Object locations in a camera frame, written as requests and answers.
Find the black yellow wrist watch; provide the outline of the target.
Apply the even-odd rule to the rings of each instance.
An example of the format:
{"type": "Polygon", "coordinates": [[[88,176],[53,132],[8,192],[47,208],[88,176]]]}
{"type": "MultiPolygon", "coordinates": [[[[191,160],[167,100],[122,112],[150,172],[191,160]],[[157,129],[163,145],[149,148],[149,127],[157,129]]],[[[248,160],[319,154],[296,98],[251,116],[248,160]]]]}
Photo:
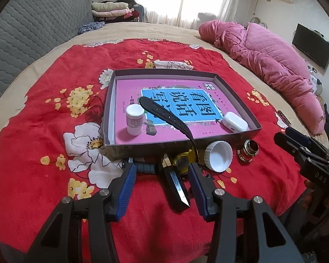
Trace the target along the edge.
{"type": "Polygon", "coordinates": [[[189,166],[193,163],[196,163],[198,166],[199,175],[205,177],[206,175],[203,174],[203,171],[199,165],[198,150],[194,141],[194,137],[192,136],[188,126],[172,112],[168,111],[163,106],[160,106],[148,97],[140,97],[139,104],[148,113],[151,113],[153,116],[157,116],[159,119],[165,121],[165,123],[173,126],[190,140],[192,149],[186,153],[178,154],[173,160],[173,164],[178,169],[179,174],[187,174],[189,166]]]}

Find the pink children's book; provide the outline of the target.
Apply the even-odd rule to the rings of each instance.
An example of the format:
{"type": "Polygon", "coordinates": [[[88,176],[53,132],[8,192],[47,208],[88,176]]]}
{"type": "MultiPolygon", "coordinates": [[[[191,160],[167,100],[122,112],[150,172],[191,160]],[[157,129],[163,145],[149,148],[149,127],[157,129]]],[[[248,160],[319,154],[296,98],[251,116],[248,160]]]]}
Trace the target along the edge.
{"type": "Polygon", "coordinates": [[[115,143],[147,144],[182,141],[186,136],[162,120],[146,113],[141,134],[131,136],[126,129],[126,108],[146,96],[171,111],[190,128],[194,138],[231,134],[218,124],[227,112],[241,114],[218,85],[211,81],[138,79],[116,81],[115,143]]]}

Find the white earbuds case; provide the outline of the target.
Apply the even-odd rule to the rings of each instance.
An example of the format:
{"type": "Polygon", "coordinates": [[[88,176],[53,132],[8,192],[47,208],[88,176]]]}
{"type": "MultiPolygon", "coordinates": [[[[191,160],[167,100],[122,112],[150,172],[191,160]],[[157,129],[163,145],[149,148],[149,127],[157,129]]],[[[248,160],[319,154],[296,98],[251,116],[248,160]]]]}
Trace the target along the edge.
{"type": "Polygon", "coordinates": [[[234,112],[227,112],[223,116],[222,124],[232,132],[245,132],[249,130],[247,122],[234,112]]]}

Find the blue patterned cloth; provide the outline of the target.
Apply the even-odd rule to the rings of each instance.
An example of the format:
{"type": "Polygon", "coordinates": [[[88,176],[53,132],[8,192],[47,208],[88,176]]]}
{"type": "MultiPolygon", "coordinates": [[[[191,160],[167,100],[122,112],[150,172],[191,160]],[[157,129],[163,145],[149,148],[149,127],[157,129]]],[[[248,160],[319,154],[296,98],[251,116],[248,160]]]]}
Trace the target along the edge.
{"type": "Polygon", "coordinates": [[[92,32],[94,30],[98,30],[101,29],[102,27],[105,26],[105,22],[91,22],[88,24],[84,24],[82,26],[79,27],[78,29],[78,34],[84,34],[87,32],[92,32]]]}

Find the grey cardboard tray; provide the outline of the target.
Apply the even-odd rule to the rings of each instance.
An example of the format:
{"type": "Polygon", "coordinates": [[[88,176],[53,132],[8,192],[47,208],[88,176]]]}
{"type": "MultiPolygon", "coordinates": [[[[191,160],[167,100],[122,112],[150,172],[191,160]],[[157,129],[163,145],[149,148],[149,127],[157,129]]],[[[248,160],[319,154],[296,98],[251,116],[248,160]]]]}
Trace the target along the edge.
{"type": "Polygon", "coordinates": [[[128,134],[126,108],[142,96],[176,113],[199,149],[218,140],[239,144],[262,129],[252,111],[217,74],[179,69],[116,70],[106,94],[102,126],[109,157],[161,156],[192,149],[182,132],[149,113],[141,134],[128,134]]]}

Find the white bottle cap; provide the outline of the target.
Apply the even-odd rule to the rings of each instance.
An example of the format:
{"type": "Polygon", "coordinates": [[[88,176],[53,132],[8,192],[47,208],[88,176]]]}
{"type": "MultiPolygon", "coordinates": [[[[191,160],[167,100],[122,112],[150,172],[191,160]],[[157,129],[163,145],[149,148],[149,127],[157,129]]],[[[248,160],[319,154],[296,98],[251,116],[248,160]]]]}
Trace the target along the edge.
{"type": "Polygon", "coordinates": [[[215,141],[204,152],[204,163],[212,171],[221,173],[230,167],[233,159],[231,145],[226,141],[215,141]]]}

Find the red floral blanket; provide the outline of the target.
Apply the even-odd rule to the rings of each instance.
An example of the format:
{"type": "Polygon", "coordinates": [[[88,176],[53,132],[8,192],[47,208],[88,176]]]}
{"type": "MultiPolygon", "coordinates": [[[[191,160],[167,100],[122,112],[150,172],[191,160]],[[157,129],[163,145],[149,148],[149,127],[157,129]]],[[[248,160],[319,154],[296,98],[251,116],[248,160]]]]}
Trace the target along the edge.
{"type": "Polygon", "coordinates": [[[89,198],[112,174],[98,133],[107,69],[145,69],[157,60],[179,61],[222,77],[262,125],[252,162],[234,158],[218,187],[240,198],[260,195],[282,215],[304,192],[292,156],[275,145],[281,130],[272,104],[213,50],[167,40],[129,39],[101,46],[75,45],[27,90],[21,110],[0,132],[0,243],[27,252],[38,231],[65,196],[89,198]]]}

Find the small glass jar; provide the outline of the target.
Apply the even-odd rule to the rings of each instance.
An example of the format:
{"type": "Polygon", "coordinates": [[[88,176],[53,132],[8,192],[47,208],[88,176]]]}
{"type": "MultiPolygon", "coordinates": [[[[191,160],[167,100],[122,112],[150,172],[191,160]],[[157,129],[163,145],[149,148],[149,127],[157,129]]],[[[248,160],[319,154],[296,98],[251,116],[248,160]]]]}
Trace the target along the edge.
{"type": "Polygon", "coordinates": [[[255,140],[246,140],[244,144],[238,148],[237,155],[244,163],[250,163],[252,159],[258,154],[259,145],[255,140]]]}

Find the red lighter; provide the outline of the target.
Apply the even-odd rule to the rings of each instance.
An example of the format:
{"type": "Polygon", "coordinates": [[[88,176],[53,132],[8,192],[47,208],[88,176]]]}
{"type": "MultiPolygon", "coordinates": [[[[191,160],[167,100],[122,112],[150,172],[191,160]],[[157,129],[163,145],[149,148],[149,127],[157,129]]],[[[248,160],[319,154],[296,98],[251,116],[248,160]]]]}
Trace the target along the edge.
{"type": "Polygon", "coordinates": [[[215,188],[221,188],[223,189],[223,187],[220,185],[220,179],[219,177],[216,175],[215,172],[211,171],[211,170],[208,170],[206,169],[205,170],[205,173],[206,173],[206,177],[209,178],[215,185],[215,188]]]}

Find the folded clothes pile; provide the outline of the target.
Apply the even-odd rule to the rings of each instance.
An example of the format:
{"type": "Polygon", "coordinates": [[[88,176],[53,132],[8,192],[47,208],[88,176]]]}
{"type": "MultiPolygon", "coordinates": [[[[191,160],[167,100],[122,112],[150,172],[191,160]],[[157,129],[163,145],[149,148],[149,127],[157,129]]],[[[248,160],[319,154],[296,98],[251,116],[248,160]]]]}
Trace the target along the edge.
{"type": "Polygon", "coordinates": [[[95,22],[143,22],[144,7],[135,0],[93,2],[92,15],[95,22]]]}

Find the grey quilted headboard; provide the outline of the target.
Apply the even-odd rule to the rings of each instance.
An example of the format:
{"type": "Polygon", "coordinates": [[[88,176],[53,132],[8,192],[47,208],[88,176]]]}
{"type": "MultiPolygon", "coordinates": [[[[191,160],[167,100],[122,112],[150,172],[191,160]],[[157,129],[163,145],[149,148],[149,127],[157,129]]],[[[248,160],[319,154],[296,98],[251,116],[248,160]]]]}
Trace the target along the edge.
{"type": "Polygon", "coordinates": [[[93,21],[92,1],[9,1],[0,14],[0,98],[26,67],[93,21]]]}

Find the white pill bottle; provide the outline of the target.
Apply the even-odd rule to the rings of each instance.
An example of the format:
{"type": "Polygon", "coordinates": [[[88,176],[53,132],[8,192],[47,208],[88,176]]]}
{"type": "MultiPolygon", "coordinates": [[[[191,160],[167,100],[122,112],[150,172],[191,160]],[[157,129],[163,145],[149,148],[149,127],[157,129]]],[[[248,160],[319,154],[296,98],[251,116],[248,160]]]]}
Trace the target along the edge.
{"type": "Polygon", "coordinates": [[[126,108],[126,129],[129,135],[141,134],[145,111],[139,104],[131,104],[126,108]]]}

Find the black gold pointed case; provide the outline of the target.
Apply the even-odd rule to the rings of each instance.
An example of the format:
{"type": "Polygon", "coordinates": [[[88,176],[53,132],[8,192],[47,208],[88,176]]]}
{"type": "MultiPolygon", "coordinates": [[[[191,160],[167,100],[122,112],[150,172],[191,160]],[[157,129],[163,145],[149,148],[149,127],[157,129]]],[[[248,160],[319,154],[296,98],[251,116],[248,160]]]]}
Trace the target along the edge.
{"type": "Polygon", "coordinates": [[[190,207],[188,191],[179,176],[178,169],[172,164],[167,154],[163,155],[161,165],[172,208],[176,211],[188,209],[190,207]]]}

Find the pink quilt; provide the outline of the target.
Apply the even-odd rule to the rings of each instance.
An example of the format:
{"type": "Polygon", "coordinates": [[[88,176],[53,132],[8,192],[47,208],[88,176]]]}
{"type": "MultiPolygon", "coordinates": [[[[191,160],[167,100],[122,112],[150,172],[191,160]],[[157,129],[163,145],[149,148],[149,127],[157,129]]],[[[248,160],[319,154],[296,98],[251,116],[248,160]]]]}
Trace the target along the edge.
{"type": "Polygon", "coordinates": [[[304,59],[278,35],[259,24],[213,20],[199,27],[200,37],[225,51],[278,91],[293,107],[310,134],[324,130],[325,113],[313,92],[304,59]]]}

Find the black television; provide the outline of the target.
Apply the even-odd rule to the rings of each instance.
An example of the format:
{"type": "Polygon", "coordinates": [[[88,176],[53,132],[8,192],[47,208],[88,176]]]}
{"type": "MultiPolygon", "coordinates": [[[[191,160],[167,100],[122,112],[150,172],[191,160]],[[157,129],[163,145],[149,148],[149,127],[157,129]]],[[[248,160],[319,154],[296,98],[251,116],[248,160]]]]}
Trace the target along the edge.
{"type": "Polygon", "coordinates": [[[329,63],[329,42],[319,32],[298,24],[292,44],[319,67],[326,69],[329,63]]]}

